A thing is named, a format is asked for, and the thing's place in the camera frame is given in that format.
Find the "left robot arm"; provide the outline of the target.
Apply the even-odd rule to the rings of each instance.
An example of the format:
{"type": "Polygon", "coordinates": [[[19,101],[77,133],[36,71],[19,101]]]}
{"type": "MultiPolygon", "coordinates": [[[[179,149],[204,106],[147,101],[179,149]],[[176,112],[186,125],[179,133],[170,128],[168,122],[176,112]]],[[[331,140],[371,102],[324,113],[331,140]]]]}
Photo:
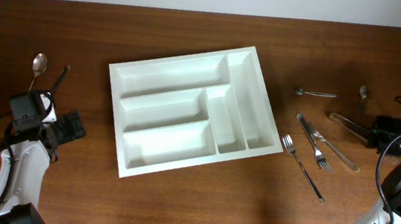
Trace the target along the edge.
{"type": "Polygon", "coordinates": [[[10,107],[13,121],[0,140],[0,224],[45,224],[37,211],[45,172],[57,148],[86,130],[77,111],[56,115],[48,90],[13,96],[10,107]]]}

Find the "silver fork short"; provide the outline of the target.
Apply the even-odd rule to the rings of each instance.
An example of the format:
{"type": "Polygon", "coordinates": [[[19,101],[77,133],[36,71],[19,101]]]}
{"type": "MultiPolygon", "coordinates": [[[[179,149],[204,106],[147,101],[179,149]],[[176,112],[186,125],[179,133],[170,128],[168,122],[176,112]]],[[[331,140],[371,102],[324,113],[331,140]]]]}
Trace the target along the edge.
{"type": "Polygon", "coordinates": [[[325,159],[325,156],[323,155],[323,153],[320,151],[320,149],[317,147],[316,144],[316,140],[313,138],[313,134],[311,131],[311,127],[308,125],[308,123],[306,122],[304,116],[302,113],[297,113],[296,114],[296,118],[299,121],[299,124],[301,125],[301,128],[303,129],[303,131],[307,134],[307,138],[310,141],[310,144],[313,147],[313,151],[314,151],[314,158],[318,164],[318,166],[324,170],[325,172],[329,172],[332,173],[333,169],[331,168],[331,166],[328,164],[327,160],[325,159]]]}

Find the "silver fork long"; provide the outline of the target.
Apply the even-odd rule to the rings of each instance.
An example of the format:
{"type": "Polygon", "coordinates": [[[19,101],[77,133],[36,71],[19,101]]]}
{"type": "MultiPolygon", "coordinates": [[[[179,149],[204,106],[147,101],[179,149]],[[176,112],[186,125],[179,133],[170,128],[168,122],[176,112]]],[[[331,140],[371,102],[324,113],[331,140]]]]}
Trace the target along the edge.
{"type": "Polygon", "coordinates": [[[308,172],[306,171],[306,168],[303,166],[303,163],[298,158],[296,149],[293,144],[293,140],[291,139],[290,135],[285,134],[285,135],[283,135],[283,137],[281,139],[284,144],[285,150],[295,158],[295,161],[297,161],[297,164],[299,165],[302,173],[305,175],[307,182],[310,184],[310,187],[313,189],[315,195],[317,196],[318,201],[320,203],[324,203],[325,202],[324,197],[321,195],[321,193],[319,192],[319,189],[316,187],[316,185],[314,184],[314,181],[312,181],[311,177],[309,176],[308,172]]]}

